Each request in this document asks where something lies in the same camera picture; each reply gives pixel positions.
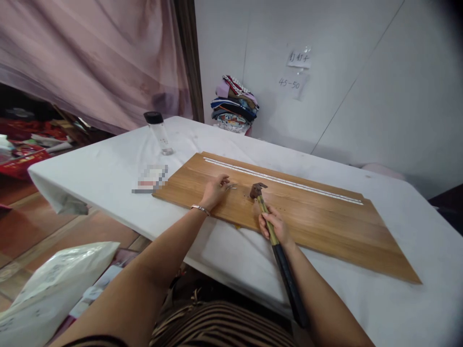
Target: wooden board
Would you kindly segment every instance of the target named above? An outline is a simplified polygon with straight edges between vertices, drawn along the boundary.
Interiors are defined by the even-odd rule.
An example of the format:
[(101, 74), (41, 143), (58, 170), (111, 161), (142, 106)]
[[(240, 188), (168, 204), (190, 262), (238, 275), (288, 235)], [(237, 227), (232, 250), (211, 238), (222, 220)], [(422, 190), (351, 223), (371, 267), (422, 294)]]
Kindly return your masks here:
[(421, 283), (375, 207), (362, 194), (203, 152), (196, 153), (153, 196), (190, 207), (201, 200), (206, 182), (221, 173), (238, 185), (211, 211), (214, 217), (258, 230), (249, 192), (254, 183), (262, 182), (268, 185), (262, 190), (265, 202), (280, 211), (297, 244)]

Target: white tablecloth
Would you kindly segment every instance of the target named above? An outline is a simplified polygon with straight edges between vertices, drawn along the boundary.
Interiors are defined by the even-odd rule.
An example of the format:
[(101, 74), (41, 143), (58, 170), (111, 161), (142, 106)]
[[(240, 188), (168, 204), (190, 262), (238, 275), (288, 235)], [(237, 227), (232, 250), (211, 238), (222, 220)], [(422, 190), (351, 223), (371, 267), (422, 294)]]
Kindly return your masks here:
[[(162, 156), (147, 127), (30, 167), (58, 211), (83, 201), (153, 240), (187, 209), (133, 194), (149, 164), (173, 174), (207, 151), (370, 199), (423, 285), (412, 285), (302, 249), (377, 346), (443, 346), (460, 328), (463, 238), (407, 182), (366, 172), (180, 117), (165, 121), (175, 154)], [(185, 261), (216, 280), (290, 315), (269, 243), (260, 234), (208, 218)]]

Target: wooden floor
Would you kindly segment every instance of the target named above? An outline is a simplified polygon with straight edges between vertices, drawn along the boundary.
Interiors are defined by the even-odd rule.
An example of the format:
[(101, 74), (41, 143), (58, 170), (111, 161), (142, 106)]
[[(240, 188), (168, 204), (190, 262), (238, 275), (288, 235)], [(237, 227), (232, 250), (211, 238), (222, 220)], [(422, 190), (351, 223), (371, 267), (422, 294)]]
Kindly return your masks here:
[(33, 183), (0, 176), (0, 312), (53, 254), (83, 244), (116, 241), (142, 251), (150, 241), (104, 213), (57, 215)]

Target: white plastic bag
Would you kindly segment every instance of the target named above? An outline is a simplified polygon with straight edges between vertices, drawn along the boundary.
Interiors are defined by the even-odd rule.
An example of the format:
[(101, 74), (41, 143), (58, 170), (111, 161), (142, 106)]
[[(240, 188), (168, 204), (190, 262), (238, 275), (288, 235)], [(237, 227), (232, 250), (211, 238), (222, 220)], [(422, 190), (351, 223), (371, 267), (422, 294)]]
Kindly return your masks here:
[(45, 345), (111, 263), (118, 247), (118, 242), (97, 242), (51, 257), (27, 281), (11, 307), (0, 313), (0, 346)]

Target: hand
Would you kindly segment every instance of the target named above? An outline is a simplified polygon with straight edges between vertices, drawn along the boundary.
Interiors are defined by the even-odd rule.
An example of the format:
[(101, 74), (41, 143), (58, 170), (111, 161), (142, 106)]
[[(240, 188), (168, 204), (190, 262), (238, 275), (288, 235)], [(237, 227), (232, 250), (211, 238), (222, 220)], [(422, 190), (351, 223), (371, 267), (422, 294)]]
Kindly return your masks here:
[(270, 223), (273, 224), (275, 235), (278, 241), (280, 241), (280, 244), (282, 245), (282, 247), (286, 248), (288, 246), (295, 244), (293, 238), (288, 232), (286, 223), (283, 221), (281, 214), (276, 210), (276, 208), (272, 206), (267, 205), (267, 209), (270, 212), (269, 214), (267, 213), (259, 214), (259, 226), (260, 226), (261, 234), (266, 239), (268, 240), (270, 239), (270, 234), (267, 229), (267, 223), (266, 223), (266, 221), (269, 221)]
[(204, 189), (203, 199), (199, 203), (200, 206), (211, 212), (211, 210), (222, 201), (227, 191), (227, 184), (230, 183), (227, 174), (220, 174), (207, 182)]

